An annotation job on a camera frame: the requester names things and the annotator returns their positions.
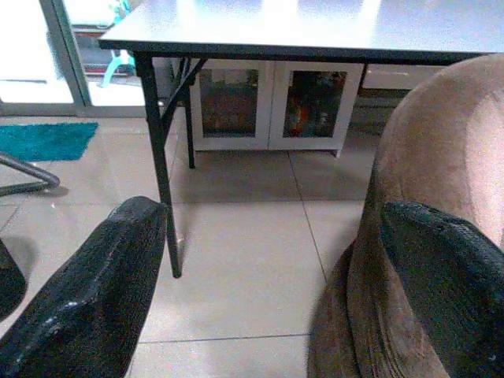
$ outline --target table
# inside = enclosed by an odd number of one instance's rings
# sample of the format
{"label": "table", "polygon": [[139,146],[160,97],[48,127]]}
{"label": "table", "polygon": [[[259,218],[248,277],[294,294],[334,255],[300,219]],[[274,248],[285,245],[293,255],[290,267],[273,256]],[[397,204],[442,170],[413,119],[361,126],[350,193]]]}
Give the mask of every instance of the table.
{"label": "table", "polygon": [[[194,168],[189,86],[206,59],[449,65],[504,52],[503,32],[502,0],[144,0],[99,45],[135,56],[173,276],[181,270],[164,145],[183,101]],[[180,58],[162,113],[153,57]]]}

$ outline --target white tabletop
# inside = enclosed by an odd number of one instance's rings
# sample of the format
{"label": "white tabletop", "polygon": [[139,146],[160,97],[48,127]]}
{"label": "white tabletop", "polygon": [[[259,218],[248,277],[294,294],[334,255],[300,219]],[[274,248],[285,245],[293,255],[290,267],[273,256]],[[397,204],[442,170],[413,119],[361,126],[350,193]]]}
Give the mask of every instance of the white tabletop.
{"label": "white tabletop", "polygon": [[450,60],[504,52],[504,0],[144,0],[103,48]]}

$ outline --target blue doormat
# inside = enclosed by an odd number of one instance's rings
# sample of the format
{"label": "blue doormat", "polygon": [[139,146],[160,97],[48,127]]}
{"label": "blue doormat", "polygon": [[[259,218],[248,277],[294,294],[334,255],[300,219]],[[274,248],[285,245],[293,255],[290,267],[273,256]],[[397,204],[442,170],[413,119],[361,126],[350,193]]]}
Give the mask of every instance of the blue doormat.
{"label": "blue doormat", "polygon": [[0,126],[0,151],[25,161],[79,160],[98,123]]}

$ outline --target table frame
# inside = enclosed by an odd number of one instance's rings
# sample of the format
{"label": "table frame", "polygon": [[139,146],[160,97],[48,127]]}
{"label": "table frame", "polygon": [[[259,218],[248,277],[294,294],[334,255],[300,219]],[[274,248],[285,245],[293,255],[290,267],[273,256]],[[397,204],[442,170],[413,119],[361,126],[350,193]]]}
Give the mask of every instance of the table frame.
{"label": "table frame", "polygon": [[[103,48],[106,48],[108,41],[103,41]],[[237,59],[237,60],[266,60],[266,61],[325,61],[325,62],[348,62],[348,63],[364,63],[365,67],[370,63],[382,64],[407,64],[407,65],[449,65],[457,61],[462,61],[471,57],[478,57],[484,53],[444,53],[444,52],[419,52],[419,51],[390,51],[390,50],[371,50],[365,54],[356,54],[353,50],[338,49],[319,49],[319,54],[307,54],[306,49],[302,47],[286,47],[286,50],[291,51],[291,54],[276,54],[268,51],[268,47],[264,49],[260,46],[242,46],[241,49],[218,52],[209,49],[201,52],[201,45],[198,45],[195,50],[199,52],[188,54],[187,52],[177,51],[172,46],[172,52],[168,50],[156,50],[153,47],[149,50],[149,43],[135,43],[129,46],[133,50],[136,62],[137,76],[142,80],[143,95],[145,98],[146,120],[149,126],[150,145],[154,156],[154,167],[157,177],[157,188],[161,202],[168,207],[167,216],[167,232],[166,238],[168,242],[170,262],[172,265],[173,277],[179,278],[182,276],[181,264],[179,261],[179,253],[176,241],[175,221],[172,208],[172,197],[169,186],[169,175],[165,157],[165,143],[168,137],[170,125],[172,123],[173,114],[176,110],[178,102],[182,102],[186,113],[186,128],[187,128],[187,152],[189,156],[189,167],[195,167],[195,152],[192,140],[192,121],[191,121],[191,96],[190,86],[195,83],[195,76],[202,69],[207,59]],[[158,87],[156,84],[156,76],[154,73],[153,58],[154,57],[177,57],[180,58],[179,69],[174,72],[169,72],[169,81],[171,83],[171,93],[169,100],[165,103],[165,110],[161,113],[159,106]],[[199,59],[195,64],[192,59]]]}

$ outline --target glass cabinet door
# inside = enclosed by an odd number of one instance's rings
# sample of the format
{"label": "glass cabinet door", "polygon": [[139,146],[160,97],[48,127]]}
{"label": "glass cabinet door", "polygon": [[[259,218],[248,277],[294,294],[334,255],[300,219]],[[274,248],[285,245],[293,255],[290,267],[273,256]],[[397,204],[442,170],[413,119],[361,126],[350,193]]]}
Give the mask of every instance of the glass cabinet door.
{"label": "glass cabinet door", "polygon": [[266,149],[273,63],[210,60],[191,88],[196,150]]}
{"label": "glass cabinet door", "polygon": [[341,150],[362,65],[278,62],[270,148]]}

